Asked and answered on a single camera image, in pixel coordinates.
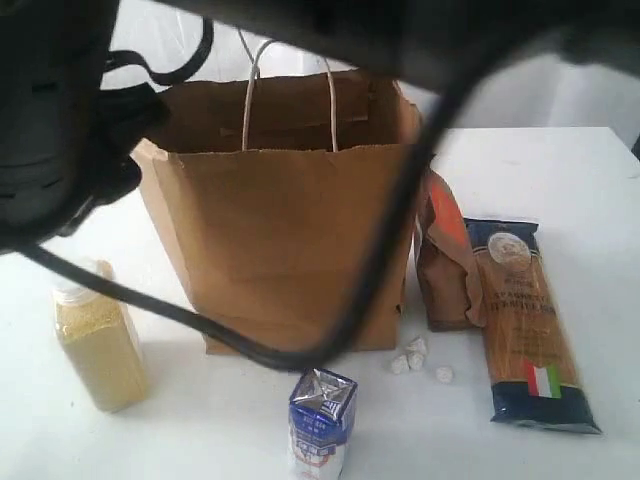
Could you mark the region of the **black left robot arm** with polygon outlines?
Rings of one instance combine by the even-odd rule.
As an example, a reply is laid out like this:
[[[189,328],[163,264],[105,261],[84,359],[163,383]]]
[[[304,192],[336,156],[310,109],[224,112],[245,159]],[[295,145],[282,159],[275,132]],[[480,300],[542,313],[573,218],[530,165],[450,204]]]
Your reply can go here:
[[[69,236],[99,206],[138,187],[131,158],[167,107],[157,86],[196,74],[214,43],[202,23],[192,56],[170,72],[116,90],[105,73],[145,67],[131,50],[111,50],[115,1],[5,1],[1,5],[1,249],[9,253]]]

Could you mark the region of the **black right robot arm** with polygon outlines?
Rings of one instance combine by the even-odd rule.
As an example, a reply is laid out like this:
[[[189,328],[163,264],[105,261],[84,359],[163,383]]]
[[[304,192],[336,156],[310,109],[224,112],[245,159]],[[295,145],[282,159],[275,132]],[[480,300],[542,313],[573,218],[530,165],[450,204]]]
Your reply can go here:
[[[639,74],[636,1],[173,1],[171,7],[440,91],[485,49]]]

